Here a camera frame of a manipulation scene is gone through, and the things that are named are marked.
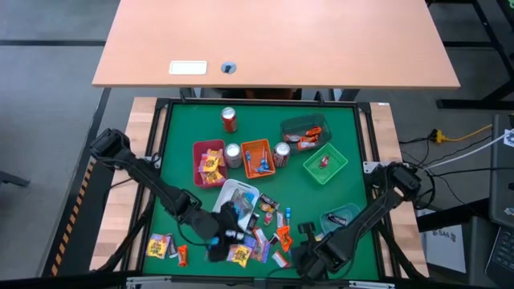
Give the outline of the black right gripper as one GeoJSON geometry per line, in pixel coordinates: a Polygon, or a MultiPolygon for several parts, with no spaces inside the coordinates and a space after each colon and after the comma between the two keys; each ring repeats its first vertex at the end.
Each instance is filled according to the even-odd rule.
{"type": "Polygon", "coordinates": [[[329,242],[316,241],[313,222],[297,226],[301,244],[292,248],[292,262],[302,279],[328,280],[336,265],[329,242]]]}

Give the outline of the yellow candy bag black print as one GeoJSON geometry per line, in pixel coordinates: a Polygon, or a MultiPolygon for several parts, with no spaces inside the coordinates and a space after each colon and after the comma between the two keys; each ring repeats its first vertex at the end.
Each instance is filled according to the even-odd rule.
{"type": "Polygon", "coordinates": [[[237,263],[242,268],[247,266],[251,257],[252,249],[248,246],[237,244],[231,245],[226,260],[228,262],[237,263]]]}

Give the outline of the large crumpled orange Reese's pack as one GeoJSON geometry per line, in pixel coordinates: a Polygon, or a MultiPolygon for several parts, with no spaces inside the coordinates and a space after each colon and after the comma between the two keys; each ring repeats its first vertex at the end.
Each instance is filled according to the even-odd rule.
{"type": "Polygon", "coordinates": [[[276,230],[276,234],[278,235],[282,250],[289,252],[294,242],[290,235],[290,226],[281,226],[276,230]]]}

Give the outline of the white plastic bin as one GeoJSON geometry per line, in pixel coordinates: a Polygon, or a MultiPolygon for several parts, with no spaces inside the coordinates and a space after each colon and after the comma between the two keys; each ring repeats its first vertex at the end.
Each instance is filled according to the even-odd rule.
{"type": "Polygon", "coordinates": [[[220,194],[218,195],[218,199],[214,203],[214,207],[213,207],[212,211],[215,213],[220,213],[221,206],[225,202],[231,200],[232,194],[235,189],[241,189],[243,191],[247,191],[247,192],[253,193],[255,195],[255,198],[253,200],[253,206],[254,206],[253,211],[250,214],[248,214],[245,218],[238,221],[238,226],[242,230],[246,230],[247,224],[250,220],[251,215],[254,213],[256,204],[257,204],[257,202],[259,200],[259,196],[260,196],[259,190],[257,188],[255,188],[254,186],[242,183],[241,181],[236,181],[234,179],[226,180],[222,186],[220,194]]]}

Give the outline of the teal plastic bin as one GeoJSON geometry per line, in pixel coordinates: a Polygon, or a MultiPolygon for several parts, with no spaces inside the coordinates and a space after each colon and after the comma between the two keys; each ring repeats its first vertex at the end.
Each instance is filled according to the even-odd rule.
{"type": "Polygon", "coordinates": [[[348,225],[360,212],[361,212],[361,209],[359,206],[357,206],[354,203],[349,203],[347,205],[344,205],[344,206],[338,207],[336,209],[322,213],[322,215],[320,216],[321,230],[323,231],[324,234],[327,234],[327,233],[332,232],[340,227],[344,227],[344,226],[340,226],[336,223],[330,222],[327,219],[327,216],[329,214],[334,214],[339,217],[345,218],[347,220],[347,225],[348,225]]]}

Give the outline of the green plastic basket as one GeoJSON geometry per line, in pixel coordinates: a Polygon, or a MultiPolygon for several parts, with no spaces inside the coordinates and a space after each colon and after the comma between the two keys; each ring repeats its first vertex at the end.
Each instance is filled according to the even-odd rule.
{"type": "Polygon", "coordinates": [[[332,144],[327,143],[312,154],[303,163],[303,167],[314,181],[325,185],[347,164],[348,160],[332,144]],[[321,169],[319,165],[324,156],[329,156],[329,162],[326,168],[321,169]]]}

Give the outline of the dark red plastic bin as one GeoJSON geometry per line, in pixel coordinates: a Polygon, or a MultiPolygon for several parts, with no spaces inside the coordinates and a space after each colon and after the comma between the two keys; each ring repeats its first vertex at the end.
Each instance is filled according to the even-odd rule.
{"type": "MultiPolygon", "coordinates": [[[[204,176],[203,176],[204,173],[202,173],[199,170],[199,166],[200,166],[202,158],[204,156],[208,155],[207,154],[207,150],[208,149],[215,149],[215,150],[223,149],[223,155],[224,155],[224,147],[225,147],[225,143],[224,143],[223,140],[202,140],[202,141],[197,141],[197,142],[194,143],[194,145],[193,145],[194,184],[197,187],[200,187],[200,188],[203,188],[203,189],[207,189],[207,188],[219,187],[219,186],[223,185],[223,183],[225,181],[223,183],[214,184],[214,185],[206,184],[205,181],[204,181],[204,176]]],[[[218,168],[217,168],[217,170],[225,178],[227,178],[227,167],[226,167],[225,157],[224,157],[224,161],[223,162],[218,161],[218,168]]]]}

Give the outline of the red Coca-Cola can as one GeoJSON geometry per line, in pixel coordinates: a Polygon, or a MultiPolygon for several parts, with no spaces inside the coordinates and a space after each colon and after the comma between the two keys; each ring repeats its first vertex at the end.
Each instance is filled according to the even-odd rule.
{"type": "Polygon", "coordinates": [[[275,167],[285,167],[290,157],[290,147],[285,142],[279,142],[273,151],[273,161],[275,167]]]}
{"type": "Polygon", "coordinates": [[[225,107],[221,111],[221,119],[223,127],[228,133],[236,132],[237,130],[237,115],[232,107],[225,107]]]}

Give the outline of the orange plastic basket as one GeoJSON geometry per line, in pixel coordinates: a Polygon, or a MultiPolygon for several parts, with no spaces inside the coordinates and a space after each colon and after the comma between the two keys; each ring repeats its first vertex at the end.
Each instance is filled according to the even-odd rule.
{"type": "Polygon", "coordinates": [[[245,174],[248,179],[256,179],[260,177],[268,177],[275,174],[275,165],[273,161],[273,154],[269,145],[268,139],[261,140],[253,140],[248,142],[243,142],[241,144],[242,151],[242,159],[243,159],[243,168],[245,169],[245,174]],[[257,173],[255,168],[261,166],[261,158],[263,155],[263,147],[266,148],[267,151],[267,161],[269,164],[269,169],[271,173],[257,173]],[[251,172],[250,175],[246,173],[246,160],[245,160],[245,151],[248,150],[251,155],[251,172]]]}

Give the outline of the white rectangular desk plate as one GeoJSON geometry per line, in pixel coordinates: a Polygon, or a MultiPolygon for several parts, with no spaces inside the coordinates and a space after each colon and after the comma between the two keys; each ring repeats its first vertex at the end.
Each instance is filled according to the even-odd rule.
{"type": "Polygon", "coordinates": [[[208,62],[205,60],[174,60],[170,62],[170,75],[205,75],[208,62]]]}

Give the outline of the tan wooden desk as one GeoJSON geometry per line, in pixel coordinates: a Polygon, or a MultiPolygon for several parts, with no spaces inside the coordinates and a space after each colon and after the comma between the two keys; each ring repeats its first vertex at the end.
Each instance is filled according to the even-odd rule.
{"type": "Polygon", "coordinates": [[[120,0],[92,83],[459,87],[424,0],[120,0]],[[170,75],[174,60],[205,60],[207,72],[170,75]]]}

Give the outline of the black keyboard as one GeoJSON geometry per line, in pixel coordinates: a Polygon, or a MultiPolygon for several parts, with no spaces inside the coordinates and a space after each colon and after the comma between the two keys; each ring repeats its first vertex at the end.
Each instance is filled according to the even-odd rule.
{"type": "Polygon", "coordinates": [[[501,289],[514,289],[514,230],[499,228],[485,274],[501,289]]]}

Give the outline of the black metal stand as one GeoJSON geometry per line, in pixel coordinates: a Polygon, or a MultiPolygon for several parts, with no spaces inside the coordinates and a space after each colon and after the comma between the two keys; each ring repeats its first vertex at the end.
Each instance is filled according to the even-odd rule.
{"type": "Polygon", "coordinates": [[[484,29],[488,41],[443,41],[445,48],[490,48],[493,49],[500,57],[505,70],[508,73],[509,80],[499,86],[496,90],[479,100],[458,100],[458,99],[439,99],[436,105],[441,109],[475,109],[475,110],[514,110],[514,100],[505,100],[511,94],[514,94],[514,65],[511,64],[503,45],[496,36],[491,23],[487,19],[478,0],[425,0],[426,5],[430,7],[432,4],[455,4],[455,5],[471,5],[476,13],[482,28],[484,29]]]}

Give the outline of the black computer case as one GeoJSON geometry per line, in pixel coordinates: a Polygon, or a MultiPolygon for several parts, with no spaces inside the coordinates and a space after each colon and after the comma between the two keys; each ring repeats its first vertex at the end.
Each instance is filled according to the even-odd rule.
{"type": "Polygon", "coordinates": [[[492,136],[489,216],[514,229],[514,116],[494,115],[492,136]]]}

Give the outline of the black furniture foot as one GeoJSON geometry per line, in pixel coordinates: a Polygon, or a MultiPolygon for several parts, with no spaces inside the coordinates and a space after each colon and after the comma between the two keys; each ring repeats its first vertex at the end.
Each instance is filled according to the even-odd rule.
{"type": "Polygon", "coordinates": [[[0,184],[12,184],[20,187],[27,187],[30,182],[26,179],[0,170],[0,184]]]}

